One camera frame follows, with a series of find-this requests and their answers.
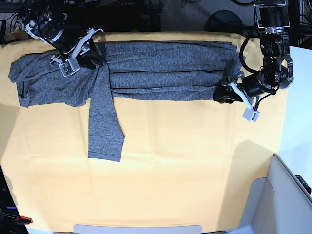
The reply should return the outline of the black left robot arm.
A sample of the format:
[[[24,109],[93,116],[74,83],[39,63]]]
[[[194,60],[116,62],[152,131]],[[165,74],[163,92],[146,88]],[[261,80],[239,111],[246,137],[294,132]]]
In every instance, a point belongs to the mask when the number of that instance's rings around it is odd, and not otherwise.
[[[249,30],[240,47],[239,59],[242,67],[250,75],[242,78],[241,83],[233,82],[234,88],[228,81],[222,83],[213,93],[213,100],[219,103],[242,102],[244,98],[251,101],[266,94],[275,95],[279,89],[286,89],[293,82],[293,60],[290,55],[289,34],[285,28],[290,27],[288,4],[285,0],[254,0],[256,22]],[[260,37],[260,49],[264,56],[263,66],[259,70],[250,68],[243,52],[253,31],[263,29]]]

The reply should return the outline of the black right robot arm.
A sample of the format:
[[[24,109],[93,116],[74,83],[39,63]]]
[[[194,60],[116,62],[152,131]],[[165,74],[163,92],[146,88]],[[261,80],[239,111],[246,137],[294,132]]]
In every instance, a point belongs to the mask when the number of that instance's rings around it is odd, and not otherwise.
[[[69,76],[103,63],[92,39],[102,29],[93,26],[90,18],[98,5],[99,1],[89,0],[26,0],[20,17],[28,35],[55,49],[50,64]]]

